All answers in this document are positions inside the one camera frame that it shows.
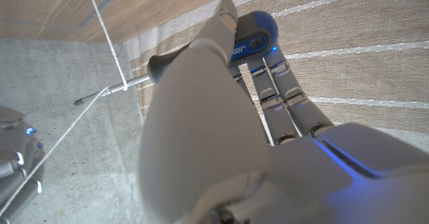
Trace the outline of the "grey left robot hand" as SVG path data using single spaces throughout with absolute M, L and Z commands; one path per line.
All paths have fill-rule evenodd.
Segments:
M 333 124 L 300 88 L 272 17 L 220 0 L 153 56 L 138 186 L 150 223 L 427 223 L 428 154 Z

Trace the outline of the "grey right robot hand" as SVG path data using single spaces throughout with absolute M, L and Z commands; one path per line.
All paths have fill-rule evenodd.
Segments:
M 1 206 L 9 200 L 28 174 L 44 157 L 43 145 L 25 115 L 1 107 Z M 2 223 L 14 222 L 19 214 L 42 192 L 44 167 L 30 178 L 1 214 Z

